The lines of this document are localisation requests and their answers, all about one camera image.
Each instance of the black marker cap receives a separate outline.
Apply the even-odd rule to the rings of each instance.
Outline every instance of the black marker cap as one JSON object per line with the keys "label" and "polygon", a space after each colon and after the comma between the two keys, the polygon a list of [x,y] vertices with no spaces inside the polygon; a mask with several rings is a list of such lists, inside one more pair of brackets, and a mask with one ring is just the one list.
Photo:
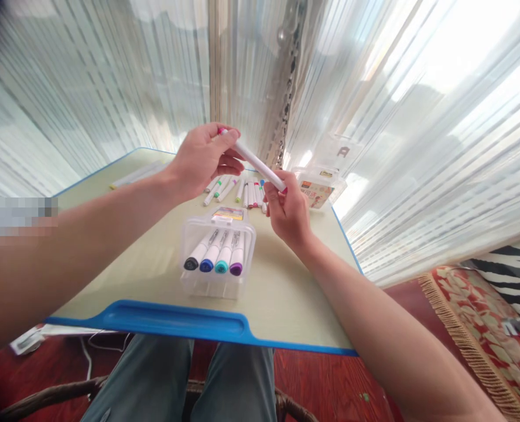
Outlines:
{"label": "black marker cap", "polygon": [[199,266],[200,266],[200,264],[197,262],[197,260],[194,257],[189,257],[186,260],[186,262],[184,263],[184,268],[189,271],[193,271]]}

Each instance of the zebra print fabric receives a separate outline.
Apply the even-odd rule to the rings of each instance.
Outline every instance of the zebra print fabric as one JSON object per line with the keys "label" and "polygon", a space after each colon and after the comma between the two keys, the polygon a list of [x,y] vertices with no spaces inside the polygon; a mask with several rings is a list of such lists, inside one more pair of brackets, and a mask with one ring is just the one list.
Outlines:
{"label": "zebra print fabric", "polygon": [[520,314],[520,241],[469,262]]}

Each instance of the rug fringe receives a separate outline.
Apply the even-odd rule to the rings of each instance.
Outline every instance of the rug fringe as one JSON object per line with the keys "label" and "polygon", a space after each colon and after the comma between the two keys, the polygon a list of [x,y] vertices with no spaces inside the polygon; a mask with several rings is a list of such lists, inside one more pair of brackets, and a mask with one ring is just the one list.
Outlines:
{"label": "rug fringe", "polygon": [[423,274],[417,280],[436,315],[461,350],[469,367],[487,389],[494,404],[509,422],[520,422],[520,402],[512,388],[452,310],[432,275]]}

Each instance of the desk surface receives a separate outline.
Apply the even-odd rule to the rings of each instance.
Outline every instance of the desk surface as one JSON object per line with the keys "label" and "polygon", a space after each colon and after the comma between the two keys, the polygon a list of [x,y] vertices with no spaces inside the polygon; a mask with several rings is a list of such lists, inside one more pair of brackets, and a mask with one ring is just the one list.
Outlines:
{"label": "desk surface", "polygon": [[[173,157],[136,149],[57,195],[59,208],[104,195],[113,181],[157,159],[166,162]],[[257,237],[242,297],[234,301],[183,291],[178,266],[182,223],[219,205],[212,202],[204,207],[202,201],[200,196],[168,213],[48,321],[355,355],[316,281],[274,234],[260,210],[249,212]],[[235,206],[234,195],[223,203]],[[311,225],[324,243],[352,265],[352,271],[358,271],[332,211],[312,213]]]}

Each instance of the wooden floor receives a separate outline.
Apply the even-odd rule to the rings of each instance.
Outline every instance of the wooden floor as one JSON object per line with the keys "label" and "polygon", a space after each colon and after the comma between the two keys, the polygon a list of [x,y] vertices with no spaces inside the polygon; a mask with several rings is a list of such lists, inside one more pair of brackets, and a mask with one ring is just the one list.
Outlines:
{"label": "wooden floor", "polygon": [[[405,283],[386,291],[463,360],[417,283]],[[121,347],[123,337],[105,341],[107,346]],[[215,343],[196,342],[190,378],[206,378],[214,350]],[[106,350],[89,348],[89,351],[94,362],[93,377],[109,374],[120,356]],[[83,380],[86,371],[87,361],[78,338],[49,339],[29,356],[14,356],[5,348],[0,351],[0,409],[44,388]],[[402,420],[360,358],[277,350],[275,377],[278,388],[321,422]],[[87,399],[79,398],[41,410],[26,420],[78,421],[87,406]]]}

